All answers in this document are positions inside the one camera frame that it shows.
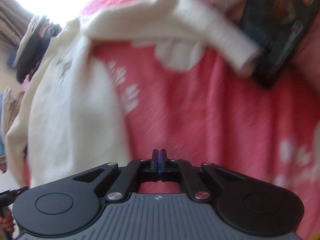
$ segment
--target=brown garment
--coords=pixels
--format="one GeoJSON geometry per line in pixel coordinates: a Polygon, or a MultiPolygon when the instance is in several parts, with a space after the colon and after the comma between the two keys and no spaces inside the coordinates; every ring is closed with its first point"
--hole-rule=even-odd
{"type": "MultiPolygon", "coordinates": [[[[7,87],[4,91],[2,101],[2,114],[1,114],[1,137],[2,141],[13,124],[14,119],[17,117],[20,104],[24,92],[19,92],[17,95],[12,93],[11,87],[7,87]]],[[[5,155],[0,157],[0,170],[6,172],[6,159],[5,155]]]]}

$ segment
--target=white garment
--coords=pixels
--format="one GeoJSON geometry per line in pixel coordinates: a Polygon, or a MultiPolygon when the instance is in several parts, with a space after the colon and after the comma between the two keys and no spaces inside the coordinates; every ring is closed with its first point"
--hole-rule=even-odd
{"type": "Polygon", "coordinates": [[[125,113],[106,67],[90,52],[101,41],[158,38],[215,47],[238,73],[259,54],[237,27],[198,0],[139,0],[69,22],[51,40],[5,138],[9,169],[21,185],[27,142],[32,187],[130,161],[125,113]]]}

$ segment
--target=black phone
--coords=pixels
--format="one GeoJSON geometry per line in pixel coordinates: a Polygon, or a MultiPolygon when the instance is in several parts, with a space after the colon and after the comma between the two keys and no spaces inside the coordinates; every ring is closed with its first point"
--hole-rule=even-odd
{"type": "Polygon", "coordinates": [[[254,78],[271,87],[319,11],[320,0],[247,0],[241,29],[263,49],[254,78]]]}

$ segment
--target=red cloth with white pattern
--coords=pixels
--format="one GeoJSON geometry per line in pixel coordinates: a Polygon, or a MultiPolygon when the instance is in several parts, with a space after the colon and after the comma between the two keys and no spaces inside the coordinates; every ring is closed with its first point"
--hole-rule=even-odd
{"type": "MultiPolygon", "coordinates": [[[[129,1],[93,0],[83,13],[129,1]]],[[[165,148],[170,158],[214,162],[286,187],[305,205],[298,234],[305,239],[320,229],[317,93],[292,68],[266,91],[238,78],[213,49],[185,73],[163,66],[154,50],[114,42],[94,51],[111,75],[122,73],[115,85],[127,112],[132,158],[165,148]]],[[[148,183],[142,191],[177,187],[148,183]]]]}

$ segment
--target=human hand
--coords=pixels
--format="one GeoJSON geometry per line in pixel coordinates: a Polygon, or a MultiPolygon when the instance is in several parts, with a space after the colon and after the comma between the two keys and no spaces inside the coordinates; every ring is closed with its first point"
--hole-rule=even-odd
{"type": "Polygon", "coordinates": [[[14,229],[13,229],[13,226],[14,226],[13,217],[12,217],[12,214],[11,214],[10,210],[7,210],[5,212],[4,218],[0,217],[0,224],[1,224],[1,227],[3,229],[5,229],[6,231],[8,231],[8,232],[13,232],[14,231],[14,229]]]}

